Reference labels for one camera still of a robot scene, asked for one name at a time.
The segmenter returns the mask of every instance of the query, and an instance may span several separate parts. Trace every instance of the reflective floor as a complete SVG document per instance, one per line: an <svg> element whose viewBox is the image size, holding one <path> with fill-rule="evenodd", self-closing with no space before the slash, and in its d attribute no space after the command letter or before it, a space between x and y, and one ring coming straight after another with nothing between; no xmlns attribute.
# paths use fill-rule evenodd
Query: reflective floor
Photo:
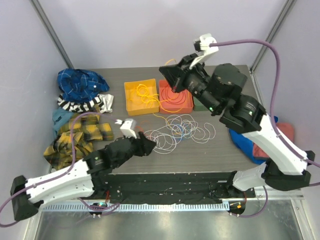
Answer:
<svg viewBox="0 0 320 240"><path fill-rule="evenodd" d="M245 214L264 200L248 201ZM221 211L127 212L92 218L88 212L43 212L36 240L300 240L290 200L270 200L252 218Z"/></svg>

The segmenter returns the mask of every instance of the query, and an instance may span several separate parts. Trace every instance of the yellow plaid shirt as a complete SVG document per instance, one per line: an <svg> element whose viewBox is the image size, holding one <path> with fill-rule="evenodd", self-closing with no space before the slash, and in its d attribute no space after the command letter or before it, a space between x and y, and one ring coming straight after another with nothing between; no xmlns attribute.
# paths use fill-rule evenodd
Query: yellow plaid shirt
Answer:
<svg viewBox="0 0 320 240"><path fill-rule="evenodd" d="M98 112L99 107L94 106L93 112ZM72 144L70 138L70 128L74 119L79 114L75 113L68 123L63 125L57 133L57 138L44 151L44 158L56 170L63 169L71 165ZM76 152L76 161L83 159L94 151L92 141L111 141L114 134L109 123L99 124L99 115L86 115L79 118L73 129L73 140Z"/></svg>

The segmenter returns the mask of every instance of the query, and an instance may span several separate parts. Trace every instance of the black and white striped cloth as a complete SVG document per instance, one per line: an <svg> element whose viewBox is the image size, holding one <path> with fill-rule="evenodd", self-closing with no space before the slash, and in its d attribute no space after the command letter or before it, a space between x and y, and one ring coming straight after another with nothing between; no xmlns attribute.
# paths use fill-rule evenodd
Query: black and white striped cloth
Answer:
<svg viewBox="0 0 320 240"><path fill-rule="evenodd" d="M89 102L75 103L64 100L62 94L60 94L57 103L62 109L73 113L85 113L90 111L94 105L98 105L100 113L103 114L112 112L111 105L113 103L113 99L114 96L110 94L98 94Z"/></svg>

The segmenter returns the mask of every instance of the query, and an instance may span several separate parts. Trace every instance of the metal pole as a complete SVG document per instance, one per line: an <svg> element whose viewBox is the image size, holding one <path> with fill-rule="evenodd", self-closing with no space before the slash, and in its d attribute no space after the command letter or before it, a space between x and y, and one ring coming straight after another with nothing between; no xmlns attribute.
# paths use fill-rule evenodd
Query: metal pole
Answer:
<svg viewBox="0 0 320 240"><path fill-rule="evenodd" d="M284 23L286 17L288 16L288 14L290 13L291 9L293 8L293 6L295 5L297 0L287 0L286 3L284 4L280 14L278 15L275 23L273 24L271 31L268 34L268 37L266 38L266 41L269 43L272 43L272 41L275 39L275 36L277 35L280 27L282 26L282 24ZM263 56L266 54L267 51L267 47L263 46L258 55L256 56L252 67L250 68L251 72L254 72L258 65L260 64Z"/></svg>
<svg viewBox="0 0 320 240"><path fill-rule="evenodd" d="M39 3L38 0L30 0L30 2L33 5L36 13L38 14L40 20L42 21L45 29L48 32L48 34L50 35L54 45L56 46L56 48L58 49L59 53L61 54L63 60L67 64L68 68L73 69L74 65L72 64L70 58L68 57L68 54L67 54L64 46L60 42L60 40L59 40L54 28L52 27L52 25L51 25L47 15L46 15L44 9L41 6L41 4Z"/></svg>

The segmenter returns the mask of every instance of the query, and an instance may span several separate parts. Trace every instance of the plastic bin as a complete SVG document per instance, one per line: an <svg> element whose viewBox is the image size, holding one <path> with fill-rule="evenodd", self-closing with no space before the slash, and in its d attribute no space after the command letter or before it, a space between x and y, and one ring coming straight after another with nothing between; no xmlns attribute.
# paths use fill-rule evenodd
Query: plastic bin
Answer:
<svg viewBox="0 0 320 240"><path fill-rule="evenodd" d="M194 111L209 111L198 99L193 98L193 110Z"/></svg>
<svg viewBox="0 0 320 240"><path fill-rule="evenodd" d="M194 106L192 95L188 90L174 93L165 79L159 81L159 99L162 114L189 114Z"/></svg>
<svg viewBox="0 0 320 240"><path fill-rule="evenodd" d="M159 103L152 101L146 104L142 101L141 96L137 95L137 87L139 84L145 85L149 91L149 95L154 95L158 99L157 85L155 79L148 79L143 81L129 81L124 83L126 111L129 116L152 114L159 112Z"/></svg>

